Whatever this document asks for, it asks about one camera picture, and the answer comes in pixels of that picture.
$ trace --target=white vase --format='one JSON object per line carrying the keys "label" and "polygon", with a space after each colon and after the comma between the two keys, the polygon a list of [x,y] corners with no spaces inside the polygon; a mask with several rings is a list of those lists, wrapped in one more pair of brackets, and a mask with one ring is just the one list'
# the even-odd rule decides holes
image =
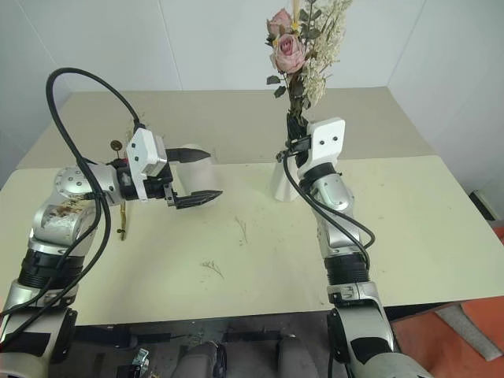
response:
{"label": "white vase", "polygon": [[[289,173],[296,183],[299,183],[298,178],[298,167],[296,165],[295,157],[289,157],[287,160],[287,166],[289,168]],[[275,165],[275,170],[273,171],[273,176],[270,182],[271,192],[273,197],[278,201],[290,202],[299,196],[298,192],[291,185],[284,171],[284,163],[277,162]]]}

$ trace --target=pink rose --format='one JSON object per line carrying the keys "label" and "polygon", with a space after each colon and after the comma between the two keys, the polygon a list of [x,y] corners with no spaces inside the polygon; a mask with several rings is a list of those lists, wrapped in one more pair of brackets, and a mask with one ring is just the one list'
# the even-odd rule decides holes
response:
{"label": "pink rose", "polygon": [[270,56],[273,67],[281,72],[294,73],[305,62],[305,47],[292,34],[282,35]]}
{"label": "pink rose", "polygon": [[271,21],[266,21],[266,26],[268,27],[269,34],[278,36],[280,34],[280,26],[282,26],[286,33],[292,31],[292,19],[291,15],[282,8]]}

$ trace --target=black cable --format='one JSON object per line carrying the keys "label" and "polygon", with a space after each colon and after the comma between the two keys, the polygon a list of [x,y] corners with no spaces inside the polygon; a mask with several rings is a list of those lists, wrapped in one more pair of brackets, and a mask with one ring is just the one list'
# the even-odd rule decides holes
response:
{"label": "black cable", "polygon": [[369,270],[370,260],[368,251],[365,250],[364,246],[357,239],[354,238],[352,234],[350,234],[341,224],[332,219],[329,215],[326,214],[312,199],[299,187],[299,185],[292,178],[291,173],[289,172],[289,167],[287,165],[287,159],[289,155],[283,156],[283,170],[285,171],[285,176],[294,187],[294,189],[299,193],[299,195],[311,206],[311,208],[316,211],[321,217],[323,217],[327,222],[329,222],[332,226],[337,228],[341,233],[343,233],[350,241],[355,244],[355,246],[361,251],[362,257],[365,261],[365,267]]}
{"label": "black cable", "polygon": [[348,366],[348,364],[345,364],[345,371],[346,371],[346,374],[348,375],[348,378],[354,378],[354,374],[352,374],[352,371],[350,370],[350,367]]}
{"label": "black cable", "polygon": [[308,196],[319,206],[321,207],[322,209],[328,211],[329,213],[333,213],[334,215],[336,215],[337,217],[340,217],[340,218],[343,218],[345,221],[349,221],[351,224],[354,224],[356,225],[357,227],[359,227],[363,232],[365,232],[366,234],[368,234],[369,236],[369,241],[367,242],[367,244],[364,245],[364,248],[369,248],[371,247],[374,242],[376,241],[376,237],[375,237],[375,234],[374,232],[372,232],[369,228],[367,228],[366,226],[364,226],[361,222],[355,220],[354,218],[352,217],[349,217],[348,215],[336,210],[336,209],[333,209],[327,205],[325,205],[324,203],[320,202],[320,201],[317,201],[317,199],[315,197],[313,197],[311,194],[308,194]]}
{"label": "black cable", "polygon": [[[102,86],[106,87],[109,91],[114,93],[121,100],[121,102],[123,102],[123,104],[126,106],[126,108],[128,108],[130,114],[133,116],[133,122],[134,122],[135,126],[140,124],[138,115],[134,111],[133,107],[129,104],[129,102],[122,96],[122,94],[120,94],[115,88],[113,88],[111,85],[109,85],[106,81],[99,78],[98,76],[93,75],[90,72],[83,71],[82,69],[74,69],[74,68],[57,69],[56,71],[54,71],[53,73],[51,73],[49,75],[49,78],[47,79],[47,82],[46,82],[46,99],[47,99],[47,104],[49,106],[49,111],[51,113],[51,116],[53,117],[53,121],[56,124],[58,131],[61,134],[61,137],[66,142],[67,146],[69,147],[69,149],[72,151],[72,154],[76,158],[77,166],[80,168],[81,172],[86,177],[87,181],[89,182],[89,184],[91,186],[91,190],[93,192],[93,197],[94,197],[94,202],[96,205],[96,212],[95,212],[95,219],[94,219],[96,221],[96,226],[98,226],[98,223],[99,223],[99,220],[101,217],[101,208],[103,208],[103,214],[105,217],[105,231],[103,234],[102,242],[101,242],[97,252],[94,254],[94,257],[91,259],[89,264],[87,264],[86,268],[74,279],[74,281],[72,281],[70,283],[70,285],[68,285],[65,289],[63,289],[60,293],[58,293],[58,295],[56,295],[53,299],[51,299],[44,307],[39,309],[39,311],[37,311],[30,318],[28,318],[14,332],[9,334],[9,337],[6,338],[2,344],[0,344],[0,350],[4,349],[16,337],[18,337],[22,332],[24,332],[24,330],[26,330],[26,328],[28,328],[37,319],[39,319],[48,309],[50,309],[54,304],[56,304],[58,301],[60,301],[69,291],[71,291],[89,273],[89,271],[93,268],[93,266],[96,264],[96,262],[102,256],[103,251],[105,250],[106,245],[109,241],[109,237],[110,237],[110,230],[112,228],[112,220],[110,217],[109,205],[106,201],[105,194],[103,193],[103,190],[100,187],[99,182],[96,180],[94,173],[89,168],[89,166],[87,164],[88,160],[85,157],[83,157],[82,154],[77,149],[72,138],[70,137],[70,135],[66,131],[65,126],[63,125],[63,122],[61,121],[61,118],[57,112],[56,102],[54,101],[54,82],[60,75],[65,74],[65,73],[76,73],[76,74],[79,74],[82,76],[89,77],[90,79],[93,79],[94,81],[100,83]],[[84,232],[83,235],[81,237],[79,237],[70,248],[72,248],[72,250],[73,250],[83,239],[85,239],[86,236],[88,236],[91,232],[93,232],[95,228],[96,227],[88,228],[86,230],[86,232]],[[68,257],[68,255],[69,255],[68,250],[66,251],[65,255],[66,255],[66,257]]]}

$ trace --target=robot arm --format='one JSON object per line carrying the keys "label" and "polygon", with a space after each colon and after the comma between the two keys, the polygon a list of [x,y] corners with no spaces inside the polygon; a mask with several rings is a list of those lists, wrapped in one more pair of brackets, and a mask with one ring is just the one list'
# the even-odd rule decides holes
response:
{"label": "robot arm", "polygon": [[345,121],[339,118],[311,124],[306,139],[289,146],[294,154],[308,150],[308,158],[298,170],[299,194],[312,205],[320,203],[343,214],[337,217],[319,207],[323,217],[314,211],[328,273],[329,301],[335,307],[328,315],[331,358],[345,364],[355,378],[432,378],[413,359],[394,353],[391,327],[376,285],[369,280],[369,258],[362,253],[362,245],[356,246],[359,227],[347,220],[353,216],[354,197],[334,169],[344,128]]}
{"label": "robot arm", "polygon": [[[183,209],[211,201],[221,192],[200,191],[179,197],[172,187],[169,161],[197,161],[208,156],[201,150],[165,150],[161,138],[139,128],[128,145],[129,162],[117,159],[108,165],[88,166],[109,206],[135,199],[163,198],[169,206]],[[68,353],[77,317],[69,306],[75,301],[78,285],[22,333],[15,338],[13,334],[81,274],[95,237],[94,229],[89,235],[84,234],[96,215],[91,192],[91,185],[78,167],[62,169],[56,175],[53,193],[35,214],[28,252],[4,307],[6,315],[0,328],[1,378],[43,378],[49,364],[62,361]],[[84,239],[69,251],[81,236]]]}

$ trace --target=metal bracket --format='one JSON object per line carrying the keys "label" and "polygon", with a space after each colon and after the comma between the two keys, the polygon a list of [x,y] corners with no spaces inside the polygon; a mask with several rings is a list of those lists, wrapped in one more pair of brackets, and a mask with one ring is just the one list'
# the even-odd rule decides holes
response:
{"label": "metal bracket", "polygon": [[136,357],[133,358],[132,365],[140,366],[140,376],[143,376],[149,369],[149,359],[147,356],[149,355],[149,351],[143,348],[140,348]]}

